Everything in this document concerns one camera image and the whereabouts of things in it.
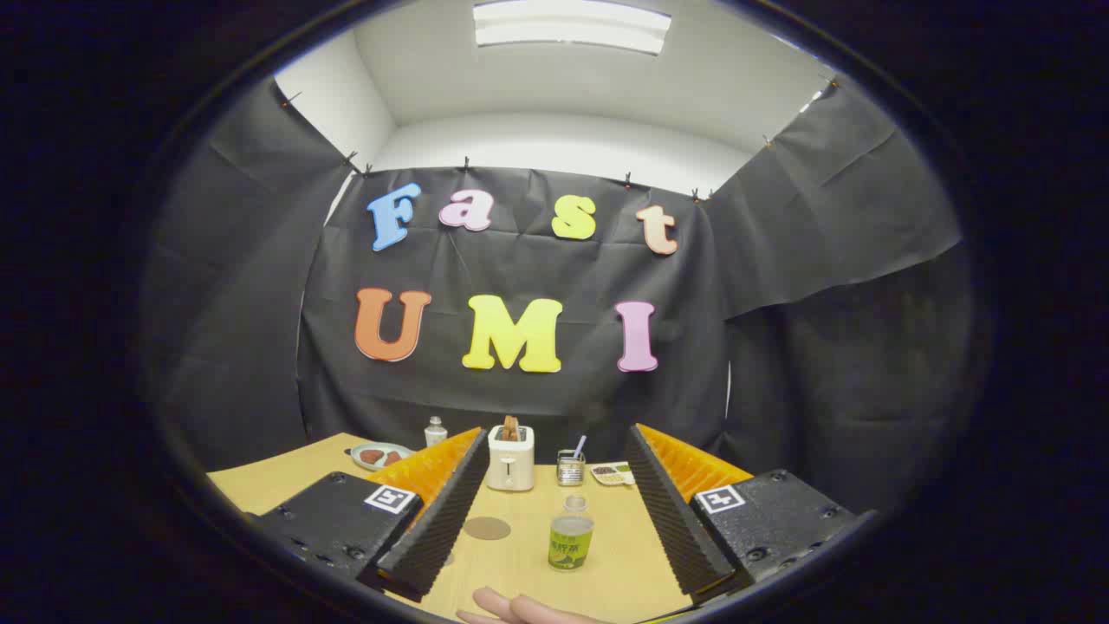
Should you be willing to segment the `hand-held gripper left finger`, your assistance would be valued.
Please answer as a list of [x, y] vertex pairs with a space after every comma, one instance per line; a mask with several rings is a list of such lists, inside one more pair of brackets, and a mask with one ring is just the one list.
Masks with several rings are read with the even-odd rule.
[[449, 436], [368, 478], [330, 471], [255, 524], [308, 566], [421, 601], [482, 485], [487, 434]]

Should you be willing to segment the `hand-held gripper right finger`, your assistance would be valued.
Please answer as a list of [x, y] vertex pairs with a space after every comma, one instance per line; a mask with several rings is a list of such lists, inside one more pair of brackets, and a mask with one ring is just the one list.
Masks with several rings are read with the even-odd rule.
[[630, 427], [625, 459], [678, 587], [696, 605], [779, 577], [874, 516], [791, 471], [749, 474], [645, 424]]

